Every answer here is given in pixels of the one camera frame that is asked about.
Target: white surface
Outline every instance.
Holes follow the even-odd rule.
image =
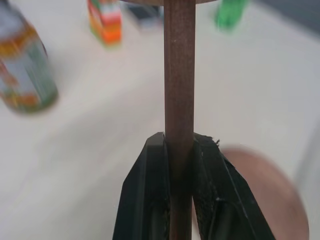
[[[15,3],[45,43],[60,97],[35,115],[0,106],[0,239],[111,240],[122,182],[164,130],[162,31],[142,34],[125,17],[122,46],[104,49],[86,1]],[[319,123],[320,42],[253,4],[220,33],[216,6],[197,7],[195,132],[259,150],[294,179]]]

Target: wooden dowel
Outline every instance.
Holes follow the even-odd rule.
[[[170,169],[170,240],[191,240],[196,0],[164,0],[165,139]]]

